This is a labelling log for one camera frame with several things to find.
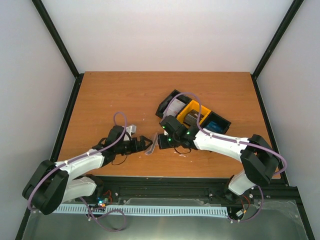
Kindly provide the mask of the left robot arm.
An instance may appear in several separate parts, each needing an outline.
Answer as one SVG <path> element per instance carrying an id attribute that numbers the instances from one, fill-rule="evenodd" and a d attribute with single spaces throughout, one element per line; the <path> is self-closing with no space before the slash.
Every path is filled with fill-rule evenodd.
<path id="1" fill-rule="evenodd" d="M 22 191 L 27 206 L 49 215 L 62 203 L 79 197 L 89 197 L 95 202 L 101 200 L 103 183 L 87 173 L 112 163 L 117 155 L 139 153 L 153 144 L 143 135 L 133 137 L 135 132 L 133 124 L 127 127 L 115 125 L 107 137 L 82 155 L 65 161 L 42 161 Z"/>

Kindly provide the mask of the pink card holder wallet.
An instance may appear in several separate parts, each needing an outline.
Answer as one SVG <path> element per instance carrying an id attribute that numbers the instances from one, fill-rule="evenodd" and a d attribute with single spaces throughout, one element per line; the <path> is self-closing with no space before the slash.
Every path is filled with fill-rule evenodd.
<path id="1" fill-rule="evenodd" d="M 149 146 L 149 147 L 147 148 L 147 150 L 144 152 L 144 154 L 145 154 L 146 156 L 151 155 L 151 154 L 155 151 L 156 146 L 159 145 L 159 144 L 158 144 L 158 135 L 159 135 L 159 133 L 155 133 L 155 134 L 154 134 L 154 136 L 153 136 L 153 138 L 152 138 L 152 144 L 151 144 L 151 146 Z"/>

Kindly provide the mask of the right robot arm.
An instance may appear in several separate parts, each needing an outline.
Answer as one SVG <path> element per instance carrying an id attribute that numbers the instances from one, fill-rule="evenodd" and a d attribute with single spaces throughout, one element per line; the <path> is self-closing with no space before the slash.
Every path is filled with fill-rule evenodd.
<path id="1" fill-rule="evenodd" d="M 242 164 L 243 170 L 230 178 L 227 193 L 240 196 L 252 187 L 268 186 L 278 168 L 279 159 L 260 135 L 239 138 L 200 130 L 197 126 L 187 128 L 172 115 L 166 116 L 159 124 L 164 130 L 158 138 L 160 149 L 182 147 L 209 151 Z"/>

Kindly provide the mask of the dark card stack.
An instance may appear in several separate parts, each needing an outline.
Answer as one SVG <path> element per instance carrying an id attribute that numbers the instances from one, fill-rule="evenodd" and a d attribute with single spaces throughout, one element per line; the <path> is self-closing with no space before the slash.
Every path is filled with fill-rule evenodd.
<path id="1" fill-rule="evenodd" d="M 196 126 L 198 116 L 199 116 L 199 112 L 193 109 L 186 114 L 186 116 L 184 117 L 183 123 L 188 126 Z"/>

